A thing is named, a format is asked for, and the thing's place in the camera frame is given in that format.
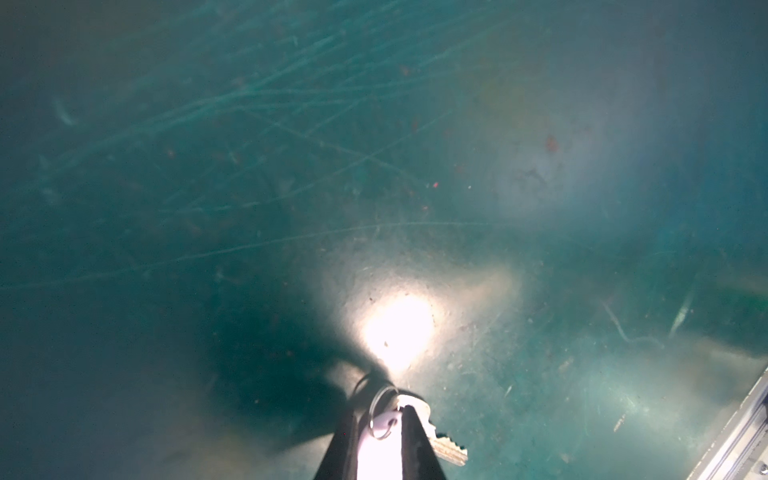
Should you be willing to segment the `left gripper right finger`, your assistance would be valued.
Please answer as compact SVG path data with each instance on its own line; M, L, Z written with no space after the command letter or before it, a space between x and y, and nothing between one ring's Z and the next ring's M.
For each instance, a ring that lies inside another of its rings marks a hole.
M404 480L446 480L436 454L412 406L402 412L402 478Z

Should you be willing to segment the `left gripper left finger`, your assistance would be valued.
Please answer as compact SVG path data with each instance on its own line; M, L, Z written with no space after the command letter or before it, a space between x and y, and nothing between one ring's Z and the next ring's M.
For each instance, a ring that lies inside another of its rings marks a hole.
M356 480L360 414L347 408L314 475L314 480Z

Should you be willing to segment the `silver key with white tag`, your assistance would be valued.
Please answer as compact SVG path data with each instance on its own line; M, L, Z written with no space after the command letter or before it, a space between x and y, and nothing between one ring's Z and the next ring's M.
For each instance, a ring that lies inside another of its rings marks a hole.
M423 397L367 374L357 382L351 396L350 408L360 414L357 479L403 479L401 408L405 406L416 410L441 467L445 462L467 465L468 449L437 431L431 421L431 406Z

